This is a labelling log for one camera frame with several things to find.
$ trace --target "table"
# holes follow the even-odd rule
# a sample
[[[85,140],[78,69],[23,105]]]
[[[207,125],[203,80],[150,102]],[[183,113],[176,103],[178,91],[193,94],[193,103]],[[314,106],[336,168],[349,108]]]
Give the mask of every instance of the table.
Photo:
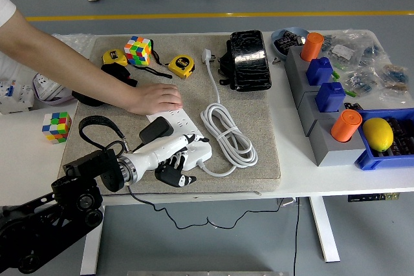
[[[270,35],[271,32],[263,33],[268,60],[272,64],[276,55],[270,46]],[[339,261],[323,196],[414,191],[412,168],[362,171],[355,165],[338,166],[334,169],[316,166],[309,139],[305,137],[301,128],[283,64],[270,65],[270,71],[272,88],[267,92],[272,98],[270,112],[281,169],[281,183],[278,188],[266,193],[146,195],[144,198],[154,203],[162,203],[309,197],[325,261]],[[379,102],[368,97],[358,102],[365,109],[414,107],[412,100],[400,107],[396,107],[398,105],[395,103]],[[65,108],[71,113],[75,104],[69,103]],[[1,147],[0,174],[5,180],[4,177],[10,177],[10,172],[13,172],[7,182],[0,184],[0,206],[22,204],[50,192],[50,184],[56,179],[60,167],[63,146],[54,146],[51,153],[52,147],[44,143],[43,134],[34,127],[40,118],[43,119],[42,115],[47,113],[46,111],[47,109],[23,112],[30,113],[30,117],[27,114],[0,116],[0,134],[3,141],[9,142]],[[29,173],[41,178],[32,178],[30,182],[24,182]],[[111,206],[137,202],[130,196],[112,195],[104,197],[103,204]],[[82,275],[93,274],[96,270],[101,229],[102,225],[100,229],[95,229],[87,236]]]

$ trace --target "yellow tape measure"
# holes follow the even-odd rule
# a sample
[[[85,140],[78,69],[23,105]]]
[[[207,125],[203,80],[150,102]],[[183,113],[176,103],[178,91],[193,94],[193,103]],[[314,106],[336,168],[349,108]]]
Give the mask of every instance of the yellow tape measure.
[[[118,63],[124,67],[128,65],[128,60],[125,54],[117,48],[114,50],[106,51],[102,56],[102,61],[104,64]]]
[[[186,79],[194,71],[194,60],[188,55],[178,55],[168,64],[168,69],[181,79]]]

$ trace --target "floor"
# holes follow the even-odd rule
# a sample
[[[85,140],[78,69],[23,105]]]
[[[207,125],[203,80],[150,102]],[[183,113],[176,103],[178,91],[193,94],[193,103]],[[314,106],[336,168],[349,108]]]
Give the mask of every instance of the floor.
[[[50,34],[273,31],[293,26],[368,29],[376,34],[394,64],[410,71],[414,68],[414,0],[12,1],[29,20],[40,20],[33,25]],[[52,17],[63,19],[51,21]],[[285,271],[293,275],[299,210],[296,275],[412,275],[413,202],[412,193],[380,202],[348,203],[346,196],[325,197],[341,258],[333,263],[323,260],[306,198],[300,200],[299,208],[248,213],[231,230],[204,226],[179,231],[165,214],[150,206],[107,207],[97,274],[217,270]],[[277,204],[276,200],[240,200],[165,206],[181,226],[203,223],[206,217],[218,225],[232,226],[246,210],[275,210]],[[84,239],[75,243],[34,275],[78,275],[83,243]],[[8,270],[4,275],[19,272]]]

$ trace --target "orange cylinder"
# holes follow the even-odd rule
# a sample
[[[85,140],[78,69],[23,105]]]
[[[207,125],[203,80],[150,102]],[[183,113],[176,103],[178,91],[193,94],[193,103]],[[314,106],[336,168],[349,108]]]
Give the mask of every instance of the orange cylinder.
[[[321,34],[317,32],[309,33],[300,54],[301,59],[304,61],[311,61],[312,59],[318,58],[323,40],[324,38]]]
[[[341,115],[331,129],[331,135],[339,142],[347,142],[362,123],[361,115],[351,109],[342,111]]]

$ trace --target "power plug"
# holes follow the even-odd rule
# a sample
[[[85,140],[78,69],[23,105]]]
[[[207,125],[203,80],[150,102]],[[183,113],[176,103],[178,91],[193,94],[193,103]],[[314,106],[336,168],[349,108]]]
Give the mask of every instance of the power plug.
[[[207,48],[205,48],[204,51],[201,54],[201,60],[205,64],[207,64],[207,62],[208,63],[212,63],[215,60],[215,56],[212,55],[212,52],[210,50],[208,50]]]

